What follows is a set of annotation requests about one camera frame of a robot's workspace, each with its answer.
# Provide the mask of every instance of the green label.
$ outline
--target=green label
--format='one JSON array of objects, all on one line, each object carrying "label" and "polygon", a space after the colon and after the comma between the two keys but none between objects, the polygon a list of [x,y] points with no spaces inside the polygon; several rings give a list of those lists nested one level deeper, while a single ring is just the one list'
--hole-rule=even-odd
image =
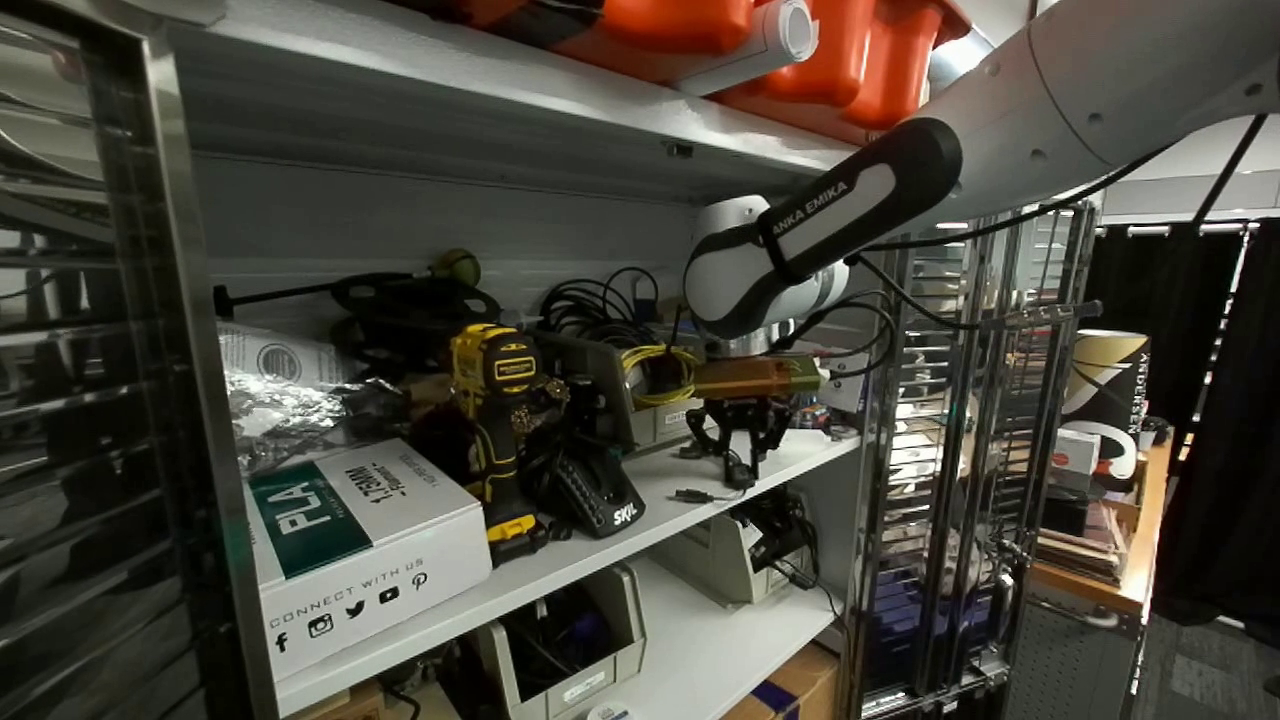
[{"label": "green label", "polygon": [[303,576],[370,550],[365,528],[323,483],[318,465],[251,480],[251,500],[269,524],[283,576]]}]

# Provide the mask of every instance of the black device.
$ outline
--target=black device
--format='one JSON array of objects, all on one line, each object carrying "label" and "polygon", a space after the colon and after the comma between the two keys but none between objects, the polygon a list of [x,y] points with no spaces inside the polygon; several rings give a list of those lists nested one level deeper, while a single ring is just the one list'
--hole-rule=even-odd
[{"label": "black device", "polygon": [[587,538],[612,538],[646,517],[646,497],[627,480],[615,448],[583,433],[544,440],[523,468],[523,487],[542,511]]}]

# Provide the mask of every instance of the white shelf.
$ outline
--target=white shelf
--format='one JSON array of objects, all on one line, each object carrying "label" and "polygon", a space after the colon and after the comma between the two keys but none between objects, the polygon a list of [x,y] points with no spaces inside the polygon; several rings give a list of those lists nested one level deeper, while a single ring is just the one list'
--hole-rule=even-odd
[{"label": "white shelf", "polygon": [[230,0],[221,25],[181,32],[181,56],[197,56],[197,68],[208,75],[237,75],[244,94],[272,85],[272,74],[283,65],[309,65],[290,68],[293,100],[323,94],[335,80],[329,68],[357,68],[365,80],[340,75],[348,85],[340,94],[348,111],[375,111],[386,95],[404,90],[447,94],[447,105],[504,115],[507,136],[542,136],[555,123],[565,148],[571,148],[571,131],[605,129],[623,142],[685,142],[800,178],[824,173],[852,151],[839,142],[756,119],[712,100],[688,100],[674,90],[460,25],[436,25],[379,0]]},{"label": "white shelf", "polygon": [[646,614],[646,670],[596,706],[636,720],[718,720],[832,624],[824,594],[723,610],[658,559],[633,559]]},{"label": "white shelf", "polygon": [[[780,487],[814,468],[824,468],[839,455],[850,455],[858,440],[827,440],[821,433],[789,433],[783,448],[772,453],[760,468],[760,480],[754,491],[729,491],[721,483],[721,461],[675,461],[670,453],[636,455],[627,461],[627,477],[646,497],[646,517],[609,539],[571,538],[561,546],[542,550],[536,556],[502,564],[486,583],[389,627],[375,634],[340,656],[329,656],[290,679],[277,686],[282,714],[299,714],[323,696],[335,696],[386,670],[398,670],[428,647],[439,647],[489,620],[502,620],[565,583],[576,583],[600,568],[612,568],[709,517],[721,517],[750,497],[760,497],[767,487]],[[718,500],[712,503],[675,503],[670,500],[675,487],[703,487]]]}]

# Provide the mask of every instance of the floor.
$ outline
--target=floor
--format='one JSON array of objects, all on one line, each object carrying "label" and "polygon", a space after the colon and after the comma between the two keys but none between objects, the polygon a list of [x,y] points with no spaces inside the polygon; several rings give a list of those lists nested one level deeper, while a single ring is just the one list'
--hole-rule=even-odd
[{"label": "floor", "polygon": [[1280,647],[1256,643],[1228,624],[1153,620],[1144,686],[1134,720],[1280,720]]}]

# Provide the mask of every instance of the robotic arm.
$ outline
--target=robotic arm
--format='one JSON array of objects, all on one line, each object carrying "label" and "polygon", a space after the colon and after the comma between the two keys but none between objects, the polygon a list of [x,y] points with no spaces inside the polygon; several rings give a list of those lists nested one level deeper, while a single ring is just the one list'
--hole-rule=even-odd
[{"label": "robotic arm", "polygon": [[982,222],[1134,164],[1205,123],[1280,110],[1280,0],[1064,0],[909,123],[685,270],[718,335],[817,311],[844,256]]}]

